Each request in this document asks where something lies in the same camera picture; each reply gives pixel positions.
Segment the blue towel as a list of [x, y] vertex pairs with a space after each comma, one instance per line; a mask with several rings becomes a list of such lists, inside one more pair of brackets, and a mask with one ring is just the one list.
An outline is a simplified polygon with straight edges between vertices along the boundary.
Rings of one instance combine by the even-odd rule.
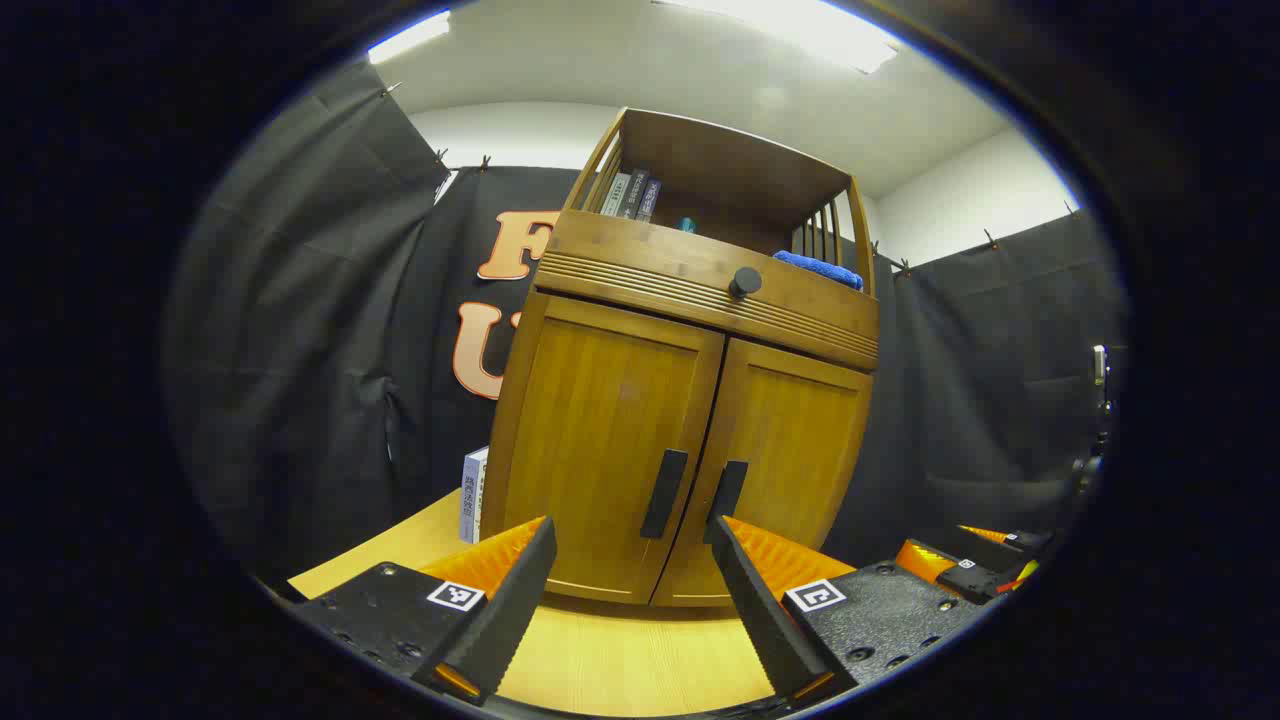
[[788, 251], [774, 252], [772, 258], [791, 266], [812, 272], [855, 291], [864, 291], [865, 288], [865, 281], [861, 275], [836, 264]]

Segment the wooden double-door shoe cabinet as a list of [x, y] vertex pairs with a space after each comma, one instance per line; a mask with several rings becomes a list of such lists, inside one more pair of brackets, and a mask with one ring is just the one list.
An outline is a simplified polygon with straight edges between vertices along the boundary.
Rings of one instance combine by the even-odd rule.
[[[860, 292], [877, 300], [867, 214], [858, 182], [849, 172], [755, 135], [635, 108], [620, 111], [602, 136], [556, 220], [536, 223], [536, 233], [545, 240], [544, 247], [534, 254], [536, 263], [547, 250], [561, 213], [575, 210], [600, 215], [614, 176], [620, 172], [631, 174], [636, 168], [648, 170], [650, 177], [662, 182], [652, 222], [639, 223], [680, 231], [678, 219], [691, 217], [696, 222], [695, 234], [771, 258], [774, 252], [788, 251], [856, 272], [865, 281]], [[541, 291], [531, 286], [526, 301], [534, 292]], [[800, 354], [716, 328], [698, 327], [724, 334], [726, 346], [730, 340], [739, 338]]]

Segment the black backdrop cloth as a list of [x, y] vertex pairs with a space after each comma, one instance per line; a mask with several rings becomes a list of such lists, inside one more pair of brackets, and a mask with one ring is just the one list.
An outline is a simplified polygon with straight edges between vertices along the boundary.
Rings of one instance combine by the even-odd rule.
[[[175, 274], [163, 374], [196, 496], [268, 584], [371, 539], [461, 483], [495, 402], [454, 378], [465, 300], [498, 307], [479, 352], [507, 359], [530, 283], [474, 273], [500, 210], [567, 192], [576, 129], [603, 110], [483, 108], [467, 149], [507, 167], [449, 172], [371, 65], [330, 72], [246, 145], [204, 205]], [[557, 140], [567, 141], [556, 149]], [[1132, 305], [1084, 211], [928, 263], [890, 287], [887, 380], [870, 456], [822, 551], [877, 560], [945, 519], [1038, 530], [1068, 507], [1093, 436], [1091, 350], [1124, 346]]]

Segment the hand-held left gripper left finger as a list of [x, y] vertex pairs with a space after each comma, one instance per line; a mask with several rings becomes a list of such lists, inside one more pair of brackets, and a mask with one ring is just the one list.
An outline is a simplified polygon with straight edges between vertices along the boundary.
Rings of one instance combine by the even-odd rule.
[[539, 516], [419, 569], [376, 562], [294, 611], [384, 670], [480, 706], [499, 689], [556, 555], [554, 523]]

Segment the light blue spine book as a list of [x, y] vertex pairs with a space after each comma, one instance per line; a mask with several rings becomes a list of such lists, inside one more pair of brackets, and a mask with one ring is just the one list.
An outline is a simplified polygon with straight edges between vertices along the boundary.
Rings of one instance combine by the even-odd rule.
[[475, 544], [481, 536], [483, 496], [489, 447], [467, 454], [463, 459], [460, 484], [460, 539]]

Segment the wooden drawer with black knob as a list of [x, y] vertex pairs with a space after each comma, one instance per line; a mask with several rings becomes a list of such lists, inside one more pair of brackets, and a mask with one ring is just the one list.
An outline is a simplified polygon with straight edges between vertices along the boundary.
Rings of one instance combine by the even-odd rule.
[[561, 213], [532, 286], [716, 328], [873, 372], [879, 304], [814, 272], [700, 234]]

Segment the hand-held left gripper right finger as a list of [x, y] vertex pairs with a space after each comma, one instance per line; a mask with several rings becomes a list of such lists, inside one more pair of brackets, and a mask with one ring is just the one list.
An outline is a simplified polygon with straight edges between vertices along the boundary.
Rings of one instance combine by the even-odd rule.
[[708, 534], [765, 675], [792, 706], [879, 685], [986, 616], [895, 561], [855, 569], [724, 515]]

